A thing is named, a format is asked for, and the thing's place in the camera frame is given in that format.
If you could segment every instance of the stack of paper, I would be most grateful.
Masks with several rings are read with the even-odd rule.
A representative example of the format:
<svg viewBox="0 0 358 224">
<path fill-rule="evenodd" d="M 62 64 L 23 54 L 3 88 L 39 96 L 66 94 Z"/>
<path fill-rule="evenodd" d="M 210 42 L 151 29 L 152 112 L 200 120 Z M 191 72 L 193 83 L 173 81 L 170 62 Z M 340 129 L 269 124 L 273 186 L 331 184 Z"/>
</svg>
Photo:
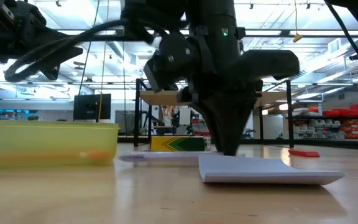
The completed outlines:
<svg viewBox="0 0 358 224">
<path fill-rule="evenodd" d="M 326 185 L 345 176 L 343 172 L 308 172 L 285 165 L 281 159 L 259 159 L 219 155 L 199 155 L 203 182 L 249 184 Z"/>
</svg>

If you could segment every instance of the wooden table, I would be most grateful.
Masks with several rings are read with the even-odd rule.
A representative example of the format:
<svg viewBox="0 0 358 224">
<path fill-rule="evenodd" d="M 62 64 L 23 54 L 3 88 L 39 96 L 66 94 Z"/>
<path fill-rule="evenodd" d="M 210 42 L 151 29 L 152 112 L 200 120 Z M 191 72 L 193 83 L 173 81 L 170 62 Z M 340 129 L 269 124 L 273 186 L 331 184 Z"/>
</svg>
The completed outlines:
<svg viewBox="0 0 358 224">
<path fill-rule="evenodd" d="M 112 167 L 0 171 L 0 223 L 358 223 L 358 151 L 313 148 L 320 159 L 279 147 L 242 146 L 308 170 L 341 170 L 325 187 L 205 185 L 197 166 L 115 161 Z M 119 153 L 133 147 L 120 144 Z"/>
</svg>

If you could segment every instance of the yellow plastic bin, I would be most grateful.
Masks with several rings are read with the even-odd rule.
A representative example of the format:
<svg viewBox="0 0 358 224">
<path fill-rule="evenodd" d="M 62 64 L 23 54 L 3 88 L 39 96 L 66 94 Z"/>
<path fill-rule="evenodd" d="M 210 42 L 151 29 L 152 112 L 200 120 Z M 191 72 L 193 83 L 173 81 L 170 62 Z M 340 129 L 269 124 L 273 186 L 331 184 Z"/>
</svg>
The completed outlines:
<svg viewBox="0 0 358 224">
<path fill-rule="evenodd" d="M 0 168 L 110 164 L 117 124 L 0 120 Z"/>
</svg>

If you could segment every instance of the orange object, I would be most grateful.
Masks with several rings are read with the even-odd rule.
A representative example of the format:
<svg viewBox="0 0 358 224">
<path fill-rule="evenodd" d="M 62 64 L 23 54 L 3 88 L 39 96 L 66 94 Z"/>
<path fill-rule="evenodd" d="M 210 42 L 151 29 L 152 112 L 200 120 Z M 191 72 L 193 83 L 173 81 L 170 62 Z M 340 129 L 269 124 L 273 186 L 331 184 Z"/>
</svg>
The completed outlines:
<svg viewBox="0 0 358 224">
<path fill-rule="evenodd" d="M 290 155 L 293 156 L 302 156 L 302 157 L 320 157 L 320 154 L 318 152 L 314 151 L 301 151 L 301 150 L 288 150 Z"/>
</svg>

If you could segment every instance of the computer monitor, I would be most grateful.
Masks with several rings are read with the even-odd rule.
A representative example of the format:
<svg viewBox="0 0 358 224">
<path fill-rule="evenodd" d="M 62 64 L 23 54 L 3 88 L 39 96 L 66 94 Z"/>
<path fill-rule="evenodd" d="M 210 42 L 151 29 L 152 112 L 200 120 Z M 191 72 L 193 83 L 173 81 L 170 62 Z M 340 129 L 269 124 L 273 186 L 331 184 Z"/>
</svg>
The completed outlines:
<svg viewBox="0 0 358 224">
<path fill-rule="evenodd" d="M 99 122 L 100 95 L 81 95 L 74 97 L 73 120 L 96 120 Z M 111 94 L 102 95 L 100 119 L 110 119 Z"/>
</svg>

